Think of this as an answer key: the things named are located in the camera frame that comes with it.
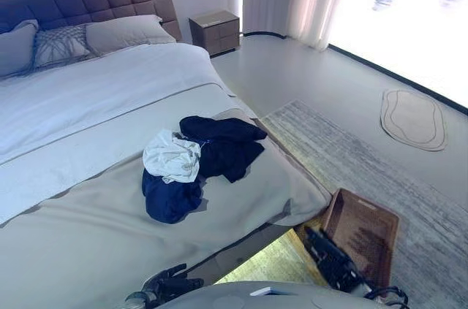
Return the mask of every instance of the navy blue clothing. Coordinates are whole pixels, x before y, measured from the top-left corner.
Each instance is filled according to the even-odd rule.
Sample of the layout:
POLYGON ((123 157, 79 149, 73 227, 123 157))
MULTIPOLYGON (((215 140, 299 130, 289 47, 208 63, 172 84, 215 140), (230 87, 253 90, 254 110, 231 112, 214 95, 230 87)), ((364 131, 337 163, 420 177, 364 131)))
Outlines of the navy blue clothing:
POLYGON ((145 169, 141 187, 146 197, 146 212, 163 223, 174 224, 180 221, 202 202, 198 179, 193 183, 165 183, 162 176, 153 176, 145 169))
POLYGON ((256 140, 266 138, 266 132, 241 119, 216 121, 198 116, 186 117, 179 123, 182 134, 200 143, 199 175, 204 178, 224 175, 231 183, 246 174, 247 167, 265 148, 256 140))

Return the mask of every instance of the gray pillow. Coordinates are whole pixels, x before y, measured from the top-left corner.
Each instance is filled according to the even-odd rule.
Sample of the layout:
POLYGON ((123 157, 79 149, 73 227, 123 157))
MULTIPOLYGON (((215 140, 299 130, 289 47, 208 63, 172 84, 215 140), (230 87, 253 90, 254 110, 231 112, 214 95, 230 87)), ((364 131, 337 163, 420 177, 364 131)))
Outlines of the gray pillow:
POLYGON ((25 20, 0 34, 0 79, 22 75, 31 69, 37 20, 25 20))
POLYGON ((86 26, 65 26, 36 35, 35 68, 51 68, 82 61, 91 51, 86 46, 86 26))
POLYGON ((92 23, 86 27, 86 40, 100 56, 129 46, 176 42, 160 20, 157 15, 134 15, 92 23))

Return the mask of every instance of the baseboard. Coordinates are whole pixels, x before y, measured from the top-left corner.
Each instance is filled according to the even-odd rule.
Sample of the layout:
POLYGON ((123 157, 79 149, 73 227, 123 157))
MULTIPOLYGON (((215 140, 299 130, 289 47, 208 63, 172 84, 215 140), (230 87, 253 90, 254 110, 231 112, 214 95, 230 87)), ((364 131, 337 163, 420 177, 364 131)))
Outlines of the baseboard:
POLYGON ((278 37, 280 39, 286 39, 285 35, 281 35, 278 33, 273 33, 271 31, 253 31, 251 33, 244 33, 245 37, 250 37, 251 35, 269 35, 271 37, 278 37))
POLYGON ((443 104, 446 104, 449 107, 452 107, 454 110, 458 110, 462 114, 468 115, 468 108, 462 106, 461 104, 458 104, 458 103, 452 101, 451 99, 448 99, 447 97, 445 97, 445 96, 443 96, 441 94, 438 94, 435 91, 432 91, 431 89, 429 89, 429 88, 427 88, 425 86, 422 86, 422 85, 420 85, 418 83, 415 83, 414 81, 411 81, 411 80, 409 80, 409 79, 407 79, 405 77, 402 77, 401 75, 398 75, 398 74, 384 68, 383 66, 379 66, 378 64, 372 63, 372 62, 366 60, 365 58, 361 58, 361 57, 355 55, 354 53, 343 50, 342 48, 337 47, 335 45, 330 44, 328 46, 328 48, 330 48, 331 50, 336 51, 338 53, 341 53, 342 55, 350 57, 350 58, 354 59, 355 61, 358 61, 359 63, 370 66, 372 69, 375 69, 375 70, 377 70, 377 71, 379 71, 379 72, 381 72, 381 73, 383 73, 383 74, 385 74, 385 75, 387 75, 389 77, 392 77, 393 79, 396 79, 396 80, 402 82, 403 84, 409 85, 412 88, 415 88, 416 90, 421 91, 422 93, 424 93, 426 95, 429 95, 433 99, 436 99, 437 101, 439 101, 439 102, 441 102, 443 104))

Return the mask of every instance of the nightstand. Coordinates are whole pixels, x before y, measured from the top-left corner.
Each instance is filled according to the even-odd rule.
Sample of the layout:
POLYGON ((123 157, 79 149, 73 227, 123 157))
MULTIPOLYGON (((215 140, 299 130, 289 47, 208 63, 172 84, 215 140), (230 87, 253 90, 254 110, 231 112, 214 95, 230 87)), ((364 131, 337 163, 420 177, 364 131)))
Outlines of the nightstand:
POLYGON ((193 45, 201 46, 210 56, 239 47, 239 17, 228 11, 199 15, 189 19, 193 45))

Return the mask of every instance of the bed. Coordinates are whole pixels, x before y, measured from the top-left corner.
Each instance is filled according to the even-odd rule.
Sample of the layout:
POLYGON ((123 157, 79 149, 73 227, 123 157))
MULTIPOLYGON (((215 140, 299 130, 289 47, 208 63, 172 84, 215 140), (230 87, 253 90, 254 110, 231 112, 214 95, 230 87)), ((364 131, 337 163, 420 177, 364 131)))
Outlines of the bed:
MULTIPOLYGON (((172 0, 1 4, 0 31, 32 18, 53 30, 155 14, 181 38, 172 0)), ((159 130, 179 131, 190 115, 251 120, 199 47, 135 45, 12 77, 0 107, 2 307, 111 308, 163 269, 194 267, 266 224, 299 224, 331 199, 267 138, 245 178, 207 179, 184 220, 146 214, 141 155, 159 130)))

